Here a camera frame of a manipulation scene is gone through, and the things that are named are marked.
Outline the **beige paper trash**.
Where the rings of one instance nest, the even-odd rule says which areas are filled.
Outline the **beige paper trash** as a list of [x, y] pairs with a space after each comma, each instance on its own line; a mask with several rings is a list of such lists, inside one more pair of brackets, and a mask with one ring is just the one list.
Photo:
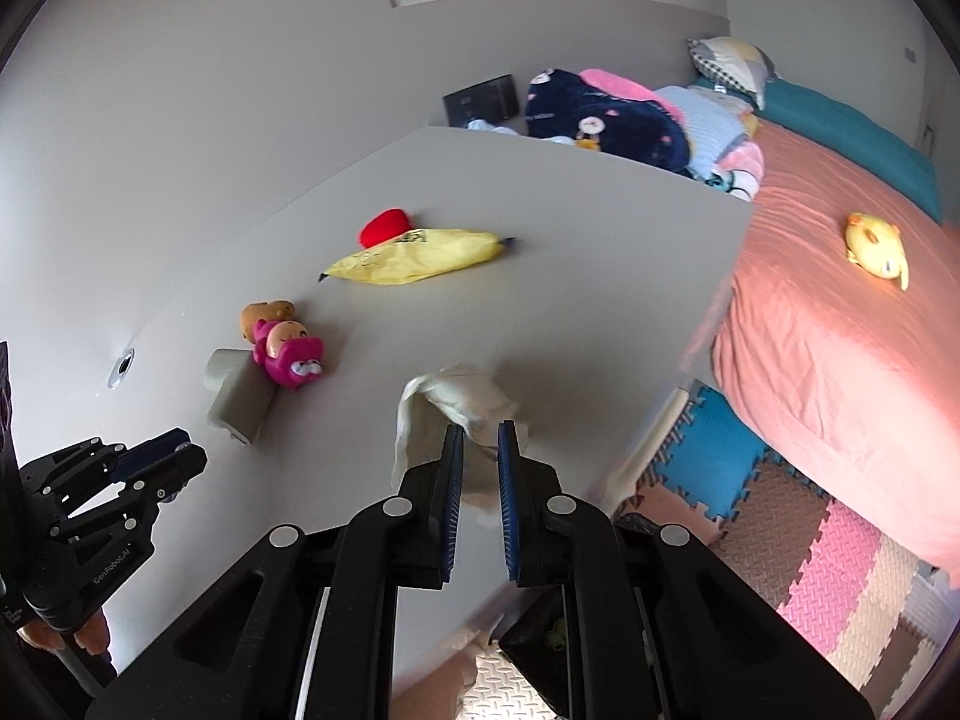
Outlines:
[[498, 427], [514, 422], [517, 445], [527, 447], [529, 429], [519, 405], [494, 378], [475, 366], [457, 364], [409, 380], [400, 395], [395, 425], [392, 484], [398, 488], [412, 466], [436, 460], [449, 426], [464, 431], [462, 504], [483, 527], [500, 523]]

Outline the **pink figurine toy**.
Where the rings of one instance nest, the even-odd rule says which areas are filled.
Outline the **pink figurine toy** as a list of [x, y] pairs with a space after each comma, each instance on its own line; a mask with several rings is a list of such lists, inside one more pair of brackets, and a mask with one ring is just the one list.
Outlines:
[[297, 320], [259, 320], [252, 359], [278, 387], [298, 390], [322, 376], [324, 343]]

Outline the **black lined trash bin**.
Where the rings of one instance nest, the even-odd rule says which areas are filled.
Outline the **black lined trash bin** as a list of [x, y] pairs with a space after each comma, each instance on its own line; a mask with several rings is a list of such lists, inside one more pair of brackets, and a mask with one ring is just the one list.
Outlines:
[[496, 634], [498, 649], [560, 718], [569, 717], [565, 603], [560, 587], [523, 590]]

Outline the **grey white desk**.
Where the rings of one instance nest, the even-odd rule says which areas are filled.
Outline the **grey white desk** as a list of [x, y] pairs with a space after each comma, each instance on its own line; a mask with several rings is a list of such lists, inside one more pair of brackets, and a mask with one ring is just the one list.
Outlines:
[[[319, 275], [378, 211], [514, 238], [485, 265], [386, 288]], [[2, 202], [2, 335], [21, 458], [77, 440], [189, 431], [202, 476], [155, 528], [155, 555], [110, 600], [119, 665], [145, 650], [268, 528], [347, 522], [392, 491], [409, 380], [467, 364], [517, 405], [534, 457], [574, 494], [630, 460], [726, 310], [750, 206], [651, 167], [529, 138], [423, 128], [343, 169], [226, 249], [145, 323], [150, 266], [199, 249], [150, 241], [140, 211], [34, 222]], [[206, 361], [257, 299], [295, 301], [325, 344], [319, 382], [280, 395], [252, 445], [206, 422]], [[132, 371], [107, 388], [114, 361]]]

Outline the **yellow banana snack wrapper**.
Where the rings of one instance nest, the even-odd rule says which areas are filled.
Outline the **yellow banana snack wrapper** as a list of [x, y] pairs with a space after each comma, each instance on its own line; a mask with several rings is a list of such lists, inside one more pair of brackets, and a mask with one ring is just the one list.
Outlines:
[[482, 265], [500, 257], [512, 244], [514, 238], [496, 232], [417, 227], [343, 257], [327, 266], [319, 279], [404, 286]]

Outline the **red heart toy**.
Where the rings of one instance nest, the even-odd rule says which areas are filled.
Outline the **red heart toy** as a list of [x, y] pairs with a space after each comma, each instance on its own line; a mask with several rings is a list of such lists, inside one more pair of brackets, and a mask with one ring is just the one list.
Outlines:
[[392, 241], [412, 229], [410, 216], [402, 208], [389, 208], [374, 216], [359, 231], [358, 242], [363, 249], [373, 249], [383, 242]]

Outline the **bed with salmon sheet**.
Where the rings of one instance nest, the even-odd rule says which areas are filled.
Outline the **bed with salmon sheet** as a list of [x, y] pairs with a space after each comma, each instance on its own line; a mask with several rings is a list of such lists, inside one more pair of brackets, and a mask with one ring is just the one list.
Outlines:
[[[711, 372], [740, 421], [901, 546], [958, 572], [958, 232], [773, 122]], [[910, 286], [846, 257], [851, 213], [900, 229]]]

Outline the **pink white folded clothes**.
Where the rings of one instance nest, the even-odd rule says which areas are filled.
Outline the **pink white folded clothes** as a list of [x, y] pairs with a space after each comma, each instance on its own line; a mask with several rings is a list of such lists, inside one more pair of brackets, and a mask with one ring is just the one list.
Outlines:
[[765, 156], [752, 140], [747, 140], [722, 158], [713, 167], [709, 187], [729, 193], [744, 202], [753, 202], [765, 177]]

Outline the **navy blue plush blanket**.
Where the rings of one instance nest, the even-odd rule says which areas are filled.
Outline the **navy blue plush blanket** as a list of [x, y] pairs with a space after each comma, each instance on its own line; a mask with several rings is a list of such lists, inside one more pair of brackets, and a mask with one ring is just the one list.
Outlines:
[[625, 99], [561, 68], [540, 71], [527, 88], [524, 119], [534, 138], [566, 138], [587, 151], [682, 174], [690, 145], [679, 119], [656, 99]]

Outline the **yellow plush duck toy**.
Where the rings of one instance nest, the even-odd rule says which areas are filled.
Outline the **yellow plush duck toy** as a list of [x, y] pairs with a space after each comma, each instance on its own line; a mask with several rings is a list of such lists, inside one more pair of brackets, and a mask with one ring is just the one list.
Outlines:
[[844, 229], [846, 257], [873, 277], [910, 286], [910, 267], [900, 229], [878, 216], [851, 213]]

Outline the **light blue folded blanket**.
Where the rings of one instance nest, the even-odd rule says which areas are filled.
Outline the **light blue folded blanket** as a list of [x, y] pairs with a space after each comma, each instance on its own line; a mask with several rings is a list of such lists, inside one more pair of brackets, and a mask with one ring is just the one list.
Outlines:
[[658, 94], [682, 114], [682, 128], [690, 146], [686, 169], [698, 181], [708, 181], [716, 164], [747, 140], [742, 119], [688, 88], [663, 86]]

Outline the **pink folded fabric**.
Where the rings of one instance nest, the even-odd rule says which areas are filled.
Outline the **pink folded fabric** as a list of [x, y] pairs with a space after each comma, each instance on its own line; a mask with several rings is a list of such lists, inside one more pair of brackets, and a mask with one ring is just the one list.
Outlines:
[[600, 68], [583, 70], [579, 73], [579, 78], [589, 86], [602, 91], [602, 93], [608, 94], [608, 96], [613, 96], [613, 98], [638, 101], [638, 103], [656, 103], [661, 106], [677, 124], [683, 124], [683, 122], [685, 122], [683, 112], [677, 106], [667, 101], [662, 94], [652, 91], [652, 89], [635, 82], [635, 80], [630, 80], [630, 78], [625, 78], [624, 76], [617, 75], [617, 73], [601, 70]]

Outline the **teal long pillow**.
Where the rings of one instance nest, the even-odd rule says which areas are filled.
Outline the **teal long pillow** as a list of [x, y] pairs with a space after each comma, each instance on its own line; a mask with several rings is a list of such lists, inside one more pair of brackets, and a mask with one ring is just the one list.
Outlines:
[[[748, 103], [747, 96], [726, 91], [700, 76], [690, 89], [734, 103]], [[895, 133], [877, 125], [854, 107], [839, 103], [815, 89], [773, 80], [766, 85], [765, 121], [799, 133], [817, 145], [826, 146], [851, 163], [866, 169], [885, 184], [905, 195], [937, 224], [944, 221], [939, 190], [931, 161], [903, 142]]]

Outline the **patterned grey yellow pillow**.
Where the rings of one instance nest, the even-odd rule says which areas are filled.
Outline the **patterned grey yellow pillow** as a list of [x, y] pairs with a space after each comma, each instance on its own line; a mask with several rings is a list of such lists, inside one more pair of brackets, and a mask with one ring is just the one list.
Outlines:
[[758, 110], [765, 109], [766, 85], [778, 74], [763, 50], [731, 36], [688, 39], [686, 48], [701, 76], [724, 91], [747, 96]]

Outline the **black wall switch panel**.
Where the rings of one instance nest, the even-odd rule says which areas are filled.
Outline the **black wall switch panel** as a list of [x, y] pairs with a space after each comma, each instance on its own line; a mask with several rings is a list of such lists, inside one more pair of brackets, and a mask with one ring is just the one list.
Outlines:
[[451, 127], [464, 128], [471, 121], [502, 124], [519, 115], [519, 98], [511, 75], [496, 76], [446, 94], [443, 106]]

